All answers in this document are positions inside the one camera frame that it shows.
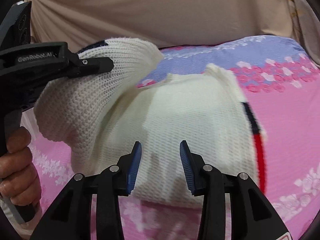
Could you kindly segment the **person's left hand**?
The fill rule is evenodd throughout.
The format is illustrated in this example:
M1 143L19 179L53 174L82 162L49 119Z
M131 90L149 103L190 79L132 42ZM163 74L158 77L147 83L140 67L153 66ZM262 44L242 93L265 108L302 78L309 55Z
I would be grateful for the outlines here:
M41 184L33 164L29 131L20 127L7 139L7 153L1 157L1 196L14 205L36 207L41 199Z

